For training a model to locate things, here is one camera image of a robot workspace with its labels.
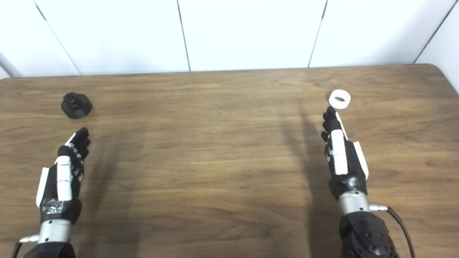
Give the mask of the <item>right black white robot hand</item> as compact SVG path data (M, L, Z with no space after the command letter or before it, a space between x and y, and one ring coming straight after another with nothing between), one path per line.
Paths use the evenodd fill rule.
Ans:
M322 126L331 194L335 199L350 191L367 195L369 169L360 143L348 139L339 113L331 106L323 113Z

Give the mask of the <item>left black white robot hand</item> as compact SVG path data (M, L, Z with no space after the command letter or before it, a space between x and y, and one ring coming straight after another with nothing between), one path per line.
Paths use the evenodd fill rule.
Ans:
M41 224L53 219L76 224L82 211L79 194L90 143L89 130L80 128L59 147L53 165L42 168L36 195Z

